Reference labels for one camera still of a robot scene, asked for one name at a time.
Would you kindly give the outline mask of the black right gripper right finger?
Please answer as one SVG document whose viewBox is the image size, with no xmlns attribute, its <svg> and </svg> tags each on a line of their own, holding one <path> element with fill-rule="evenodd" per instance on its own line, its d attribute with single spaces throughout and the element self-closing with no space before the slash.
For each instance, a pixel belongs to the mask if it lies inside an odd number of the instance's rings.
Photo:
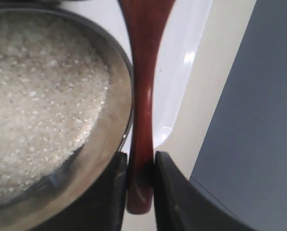
<svg viewBox="0 0 287 231">
<path fill-rule="evenodd" d="M 155 217 L 159 231 L 249 231 L 184 177 L 170 155 L 155 155 Z"/>
</svg>

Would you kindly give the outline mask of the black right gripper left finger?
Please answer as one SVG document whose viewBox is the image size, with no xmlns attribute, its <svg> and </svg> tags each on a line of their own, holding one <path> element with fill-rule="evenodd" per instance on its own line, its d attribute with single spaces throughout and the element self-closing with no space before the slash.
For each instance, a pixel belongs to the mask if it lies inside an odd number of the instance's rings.
<svg viewBox="0 0 287 231">
<path fill-rule="evenodd" d="M 33 230 L 121 230 L 126 200 L 126 172 L 127 155 L 115 153 L 104 172 L 81 197 Z"/>
</svg>

